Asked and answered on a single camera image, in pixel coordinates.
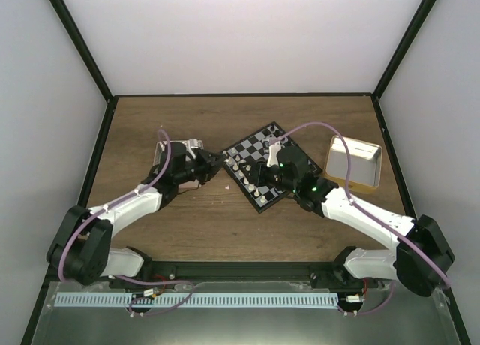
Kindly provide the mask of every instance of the purple cable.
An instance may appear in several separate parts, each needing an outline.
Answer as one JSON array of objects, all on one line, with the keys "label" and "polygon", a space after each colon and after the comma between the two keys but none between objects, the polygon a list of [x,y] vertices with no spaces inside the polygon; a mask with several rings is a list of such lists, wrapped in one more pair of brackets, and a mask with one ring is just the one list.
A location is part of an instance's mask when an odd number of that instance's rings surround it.
[{"label": "purple cable", "polygon": [[422,251],[422,249],[420,249],[417,245],[415,245],[413,242],[411,242],[408,238],[406,238],[405,236],[400,234],[397,230],[391,228],[387,223],[384,223],[378,217],[376,217],[375,215],[371,214],[370,212],[368,212],[367,210],[362,208],[359,204],[357,204],[355,199],[352,198],[352,194],[350,193],[350,189],[349,189],[349,186],[348,186],[349,181],[350,181],[350,173],[352,171],[352,159],[351,159],[350,151],[349,151],[348,146],[347,146],[347,142],[345,141],[345,139],[341,135],[341,133],[338,132],[337,129],[335,129],[330,124],[326,124],[324,122],[319,122],[319,121],[307,122],[303,125],[300,125],[300,126],[296,127],[295,129],[289,131],[288,133],[278,137],[277,139],[270,140],[269,143],[270,143],[270,145],[274,144],[277,141],[281,141],[283,138],[288,137],[289,135],[295,133],[296,131],[298,131],[300,129],[303,129],[303,128],[306,128],[307,126],[311,126],[311,125],[323,126],[324,128],[330,129],[340,138],[341,142],[343,143],[343,146],[345,147],[347,167],[346,167],[345,189],[344,190],[345,190],[346,197],[350,202],[350,205],[352,205],[357,210],[359,210],[363,215],[367,216],[371,220],[378,223],[384,229],[387,229],[393,235],[397,236],[397,238],[399,238],[402,242],[407,244],[413,251],[415,251],[442,278],[443,282],[445,283],[445,288],[446,289],[451,287],[452,282],[447,277],[447,275],[442,271],[441,268],[439,268],[437,266],[437,264],[435,262],[433,262],[427,255],[425,255],[425,253]]},{"label": "purple cable", "polygon": [[[171,284],[188,284],[188,285],[191,285],[192,286],[192,289],[191,291],[188,293],[187,296],[185,296],[181,301],[177,302],[176,304],[174,304],[173,306],[171,307],[168,307],[167,309],[163,309],[163,310],[159,310],[159,311],[155,311],[155,312],[147,312],[147,313],[143,313],[143,316],[145,317],[150,317],[152,315],[158,315],[158,314],[165,314],[169,311],[172,311],[172,310],[175,310],[176,308],[178,308],[180,305],[184,304],[189,298],[192,297],[192,295],[194,294],[194,290],[195,290],[195,286],[194,286],[194,283],[188,281],[188,280],[168,280],[168,281],[155,281],[155,282],[149,282],[149,281],[141,281],[141,280],[136,280],[136,279],[130,279],[129,277],[126,277],[126,276],[123,276],[123,275],[117,275],[116,276],[118,279],[122,279],[123,281],[128,281],[128,282],[131,282],[132,284],[137,284],[137,285],[146,285],[146,286],[160,286],[160,285],[171,285]],[[133,314],[134,311],[132,309],[132,306],[142,300],[142,299],[150,299],[150,298],[147,298],[147,297],[141,297],[141,298],[135,298],[131,301],[131,303],[128,305],[128,310],[130,312],[130,314]]]},{"label": "purple cable", "polygon": [[[170,162],[170,154],[172,151],[171,145],[170,145],[170,138],[168,137],[168,134],[165,130],[160,129],[157,132],[158,137],[160,138],[160,133],[163,134],[166,140],[166,161],[165,164],[163,165],[162,170],[158,173],[158,175],[150,182],[150,184],[146,185],[143,187],[141,190],[139,190],[139,194],[142,194],[143,192],[147,191],[149,188],[151,188],[165,173],[167,170],[168,164]],[[127,201],[133,197],[135,197],[135,193],[127,193],[124,196],[120,197],[119,199],[108,203],[108,209],[111,210],[115,208],[116,206],[120,205],[124,201]],[[105,213],[105,208],[102,208],[101,210],[95,212],[92,214],[90,217],[88,217],[85,221],[83,221],[82,225],[76,229],[76,231],[72,234],[70,239],[68,240],[67,244],[65,245],[65,249],[63,250],[63,253],[61,253],[60,256],[60,262],[58,263],[58,278],[60,281],[67,281],[67,279],[64,276],[63,268],[65,267],[65,260],[67,259],[68,252],[72,248],[72,245],[74,244],[75,240],[79,237],[80,233],[98,216],[102,215]]]},{"label": "purple cable", "polygon": [[[356,316],[373,314],[373,313],[376,313],[378,310],[384,308],[385,305],[387,305],[390,299],[392,298],[394,290],[395,290],[395,283],[392,281],[390,283],[390,292],[388,293],[387,298],[380,305],[378,305],[377,307],[374,307],[373,309],[362,311],[361,313],[357,313]],[[348,314],[348,312],[342,309],[340,305],[337,305],[337,309],[343,314]]]}]

